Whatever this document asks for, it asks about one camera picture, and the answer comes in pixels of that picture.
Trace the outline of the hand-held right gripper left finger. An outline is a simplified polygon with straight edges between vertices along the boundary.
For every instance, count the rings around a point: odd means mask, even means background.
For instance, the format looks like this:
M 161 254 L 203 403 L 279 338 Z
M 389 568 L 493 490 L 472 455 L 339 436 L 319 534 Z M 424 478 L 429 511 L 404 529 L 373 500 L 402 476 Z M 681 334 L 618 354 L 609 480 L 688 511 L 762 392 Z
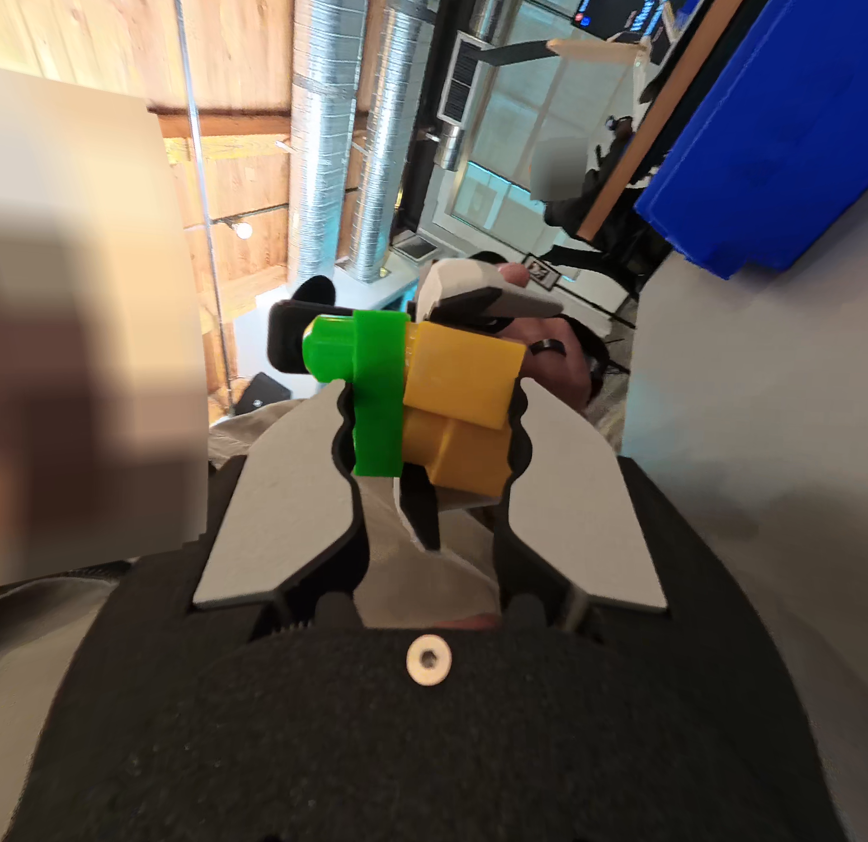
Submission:
M 368 568 L 358 485 L 352 476 L 351 395 L 315 395 L 249 448 L 201 579 L 196 609 L 351 595 Z

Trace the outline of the blue plastic bin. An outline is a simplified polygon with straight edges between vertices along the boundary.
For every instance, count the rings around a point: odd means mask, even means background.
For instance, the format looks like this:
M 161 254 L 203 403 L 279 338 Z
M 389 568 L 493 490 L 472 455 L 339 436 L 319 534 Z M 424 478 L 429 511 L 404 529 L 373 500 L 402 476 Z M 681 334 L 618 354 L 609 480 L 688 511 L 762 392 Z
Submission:
M 867 187 L 867 0 L 769 0 L 635 205 L 728 280 L 785 272 Z

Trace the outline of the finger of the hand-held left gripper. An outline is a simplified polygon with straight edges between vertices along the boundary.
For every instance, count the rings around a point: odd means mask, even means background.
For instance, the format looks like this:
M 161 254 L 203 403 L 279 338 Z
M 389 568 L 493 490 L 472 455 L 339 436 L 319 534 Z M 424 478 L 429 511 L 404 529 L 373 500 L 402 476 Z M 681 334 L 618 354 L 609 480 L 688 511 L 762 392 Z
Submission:
M 439 502 L 425 469 L 402 470 L 399 515 L 418 548 L 428 553 L 441 551 Z

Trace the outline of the yellow toy block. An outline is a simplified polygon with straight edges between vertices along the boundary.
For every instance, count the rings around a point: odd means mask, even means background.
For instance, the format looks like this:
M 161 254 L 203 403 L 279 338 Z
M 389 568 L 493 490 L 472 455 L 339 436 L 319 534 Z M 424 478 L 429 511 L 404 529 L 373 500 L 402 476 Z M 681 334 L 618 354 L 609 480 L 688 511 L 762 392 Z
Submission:
M 409 323 L 404 405 L 499 430 L 507 422 L 525 354 L 525 345 L 509 339 Z
M 512 431 L 405 407 L 403 460 L 425 469 L 436 487 L 499 498 L 510 476 Z

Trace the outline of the green double toy block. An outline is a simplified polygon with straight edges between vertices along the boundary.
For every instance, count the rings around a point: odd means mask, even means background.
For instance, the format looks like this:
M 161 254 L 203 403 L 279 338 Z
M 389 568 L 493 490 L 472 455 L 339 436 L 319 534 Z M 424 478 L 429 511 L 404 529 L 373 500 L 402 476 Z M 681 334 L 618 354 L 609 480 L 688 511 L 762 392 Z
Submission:
M 355 474 L 396 478 L 403 469 L 406 327 L 403 312 L 319 315 L 306 328 L 302 357 L 318 383 L 353 387 Z

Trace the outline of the person's left hand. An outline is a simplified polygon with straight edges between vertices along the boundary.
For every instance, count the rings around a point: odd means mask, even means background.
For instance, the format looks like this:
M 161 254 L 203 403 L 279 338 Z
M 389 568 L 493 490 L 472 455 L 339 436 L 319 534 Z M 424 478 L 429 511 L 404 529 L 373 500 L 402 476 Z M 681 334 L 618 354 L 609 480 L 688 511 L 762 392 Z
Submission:
M 599 366 L 565 316 L 520 317 L 503 332 L 525 345 L 521 378 L 535 381 L 576 413 L 586 415 L 596 398 L 592 371 Z

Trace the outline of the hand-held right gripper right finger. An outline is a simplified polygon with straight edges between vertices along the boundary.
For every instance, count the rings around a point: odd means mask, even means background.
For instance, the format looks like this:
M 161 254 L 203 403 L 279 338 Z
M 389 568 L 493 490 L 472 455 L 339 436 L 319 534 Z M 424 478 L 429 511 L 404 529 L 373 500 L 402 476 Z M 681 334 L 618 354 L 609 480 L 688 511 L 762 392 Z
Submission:
M 495 517 L 502 605 L 531 595 L 544 612 L 572 596 L 647 612 L 667 609 L 656 566 L 605 438 L 535 381 L 515 386 L 506 483 Z

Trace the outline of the silver ventilation duct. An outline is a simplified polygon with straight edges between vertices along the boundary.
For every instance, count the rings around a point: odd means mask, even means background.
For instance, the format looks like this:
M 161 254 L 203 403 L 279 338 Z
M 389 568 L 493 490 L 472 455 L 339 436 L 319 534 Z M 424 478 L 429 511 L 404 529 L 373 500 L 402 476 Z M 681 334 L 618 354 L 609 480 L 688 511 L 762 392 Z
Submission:
M 380 278 L 440 0 L 385 0 L 346 272 Z
M 356 117 L 368 0 L 294 0 L 288 280 L 331 276 Z

